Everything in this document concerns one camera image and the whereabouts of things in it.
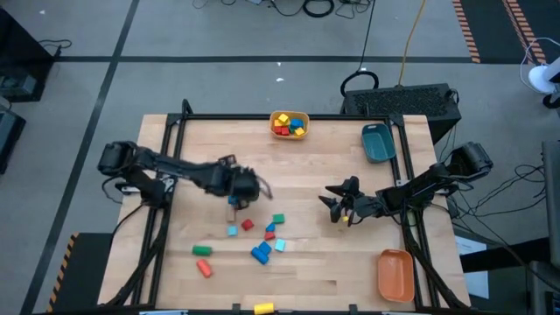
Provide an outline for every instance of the gray floor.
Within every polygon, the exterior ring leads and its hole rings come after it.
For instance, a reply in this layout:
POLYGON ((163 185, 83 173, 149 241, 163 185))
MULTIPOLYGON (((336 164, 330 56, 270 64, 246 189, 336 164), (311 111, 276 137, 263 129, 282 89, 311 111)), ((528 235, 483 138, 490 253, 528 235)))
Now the gray floor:
MULTIPOLYGON (((266 3, 238 0, 231 7, 211 0, 195 10, 190 0, 141 0, 123 55, 127 56, 359 56, 366 14, 354 20, 330 16, 280 17, 266 3)), ((285 11, 297 6, 278 1, 285 11)), ((3 1, 36 39, 64 39, 72 56, 109 56, 130 6, 130 0, 3 1)), ((399 56, 419 2, 378 0, 367 54, 399 56)), ((451 0, 429 0, 410 47, 411 56, 468 56, 451 0)), ((46 308, 69 235, 75 231, 109 232, 118 206, 104 198, 95 164, 110 141, 135 140, 142 116, 178 112, 187 98, 198 113, 269 113, 295 109, 337 113, 339 86, 356 63, 120 63, 105 101, 66 221, 54 250, 36 312, 46 308)), ((392 87, 399 64, 365 64, 392 87)), ((18 313, 35 271, 46 236, 73 167, 91 111, 107 71, 107 63, 58 63, 38 103, 19 103, 14 111, 27 120, 6 174, 0 178, 0 305, 18 313)), ((514 175, 518 164, 541 163, 540 142, 557 139, 560 118, 540 104, 541 96, 520 82, 517 66, 474 64, 408 64, 404 85, 447 82, 460 92, 463 120, 456 145, 481 142, 494 161, 493 172, 465 196, 473 203, 514 175)), ((367 88, 356 80, 348 88, 367 88)), ((440 151, 445 141, 440 142, 440 151)), ((479 212, 514 209, 533 202, 540 184, 520 182, 479 212)), ((545 236, 544 204, 484 219, 508 242, 545 236)), ((492 236, 478 222, 473 229, 492 236)))

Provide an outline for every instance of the black metal frame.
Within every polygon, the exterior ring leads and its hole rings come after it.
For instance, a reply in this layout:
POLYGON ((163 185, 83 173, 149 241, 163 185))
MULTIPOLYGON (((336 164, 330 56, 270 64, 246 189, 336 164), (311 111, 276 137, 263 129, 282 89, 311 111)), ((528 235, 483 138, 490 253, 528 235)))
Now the black metal frame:
MULTIPOLYGON (((414 170, 412 168, 412 161, 410 158, 410 150, 408 146, 408 140, 406 137, 406 130, 404 128, 403 117, 400 116, 363 116, 363 115, 340 115, 340 114, 325 114, 325 115, 309 115, 311 120, 332 120, 332 121, 383 121, 389 128, 391 132, 391 136, 393 136, 392 131, 392 124, 394 123, 398 130, 399 136, 401 140, 402 146, 402 154, 404 159, 404 164, 407 172, 407 178, 413 179, 414 178, 414 170)), ((173 127, 178 124, 178 134, 177 139, 175 142, 175 148, 173 152, 174 158, 180 158, 181 148, 183 143, 183 138, 185 134, 186 128, 186 121, 187 120, 268 120, 270 115, 267 114, 194 114, 191 107, 189 106, 186 100, 183 100, 183 113, 181 114, 168 114, 167 120, 165 123, 165 130, 164 130, 164 139, 162 142, 161 153, 167 154, 169 150, 169 142, 171 140, 171 135, 173 131, 173 127)), ((393 172, 393 178, 395 185, 397 184, 397 180, 401 179, 401 174, 399 171, 399 165, 397 157, 393 157, 390 161, 391 169, 393 172)), ((173 192, 169 192, 170 201, 172 201, 173 192)), ((169 226, 169 219, 171 217, 171 209, 172 203, 170 202, 166 207, 162 209, 163 211, 163 218, 161 222, 161 228, 167 229, 169 226)), ((148 213, 148 220, 146 222, 146 228, 144 230, 143 236, 143 244, 142 244, 142 252, 140 255, 140 261, 142 261, 145 256, 148 248, 151 245, 151 239, 153 236, 154 231, 154 224, 156 221, 157 209, 151 208, 150 212, 148 213)), ((420 247, 423 250, 423 253, 428 257, 430 260, 430 251, 428 248, 428 241, 425 233, 424 228, 424 221, 422 220, 422 214, 416 213, 416 224, 417 224, 417 232, 419 238, 420 247)), ((165 252, 165 245, 159 250, 156 255, 156 261, 154 263, 154 271, 153 271, 153 278, 150 285, 150 295, 148 298, 149 305, 155 305, 157 296, 158 296, 158 286, 159 286, 159 278, 161 276, 161 268, 162 262, 165 252)), ((414 264, 414 278, 415 278, 415 299, 414 305, 416 311, 421 309, 426 309, 423 301, 422 301, 422 292, 419 286, 418 281, 418 274, 417 274, 417 265, 414 264)), ((428 287, 430 290, 430 301, 431 301, 431 308, 439 308, 439 300, 438 300, 438 293, 436 291, 435 286, 431 282, 430 279, 428 280, 428 287)), ((144 278, 140 280, 137 284, 136 288, 134 289, 131 304, 138 305, 140 303, 140 296, 142 294, 142 288, 144 284, 144 278)), ((200 313, 200 314, 244 314, 246 311, 241 311, 238 304, 233 305, 233 310, 189 310, 189 313, 200 313)), ((381 314, 380 311, 358 311, 357 306, 355 304, 349 305, 349 313, 350 314, 360 314, 360 315, 368 315, 368 314, 381 314)), ((317 314, 330 314, 330 315, 342 315, 348 314, 348 311, 294 311, 292 314, 309 314, 309 315, 317 315, 317 314)))

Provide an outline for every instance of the wooden tabletop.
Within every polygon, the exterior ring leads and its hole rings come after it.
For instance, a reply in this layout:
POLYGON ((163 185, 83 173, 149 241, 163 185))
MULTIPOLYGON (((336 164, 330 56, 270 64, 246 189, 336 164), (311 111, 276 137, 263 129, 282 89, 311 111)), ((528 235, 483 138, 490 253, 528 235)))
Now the wooden tabletop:
MULTIPOLYGON (((268 121, 188 121, 182 158, 193 162, 214 161, 235 154, 266 179, 273 200, 260 198, 237 214, 237 225, 251 219, 255 227, 239 229, 228 237, 226 199, 206 195, 192 183, 178 182, 157 308, 242 309, 274 302, 277 309, 347 310, 357 304, 361 311, 413 310, 413 303, 394 303, 377 289, 376 262, 384 249, 404 249, 401 229, 390 219, 365 219, 347 227, 332 224, 328 208, 319 195, 332 196, 325 186, 340 185, 352 175, 360 178, 360 190, 373 195, 392 186, 390 163, 370 164, 361 145, 361 128, 369 122, 311 121, 303 141, 275 139, 268 121), (263 241, 272 214, 284 214, 276 237, 286 240, 285 252, 272 252, 262 266, 250 250, 263 241), (205 279, 196 267, 200 257, 191 254, 194 244, 213 247, 207 260, 213 276, 205 279)), ((405 116, 410 155, 415 174, 436 162, 425 116, 405 116)), ((146 115, 138 144, 159 151, 165 115, 146 115)), ((394 128, 400 172, 405 177, 398 131, 394 128)), ((170 155, 174 138, 171 139, 170 155)), ((125 197, 119 220, 139 204, 139 196, 125 197)), ((445 199, 434 203, 445 206, 445 199)), ((119 230, 108 259, 99 302, 107 302, 137 266, 148 211, 137 213, 119 230)), ((470 304, 464 274, 455 245, 449 214, 428 208, 424 225, 434 267, 455 292, 470 304)), ((424 271, 419 270, 424 305, 430 305, 424 271)), ((151 269, 146 272, 142 301, 147 301, 151 269)))

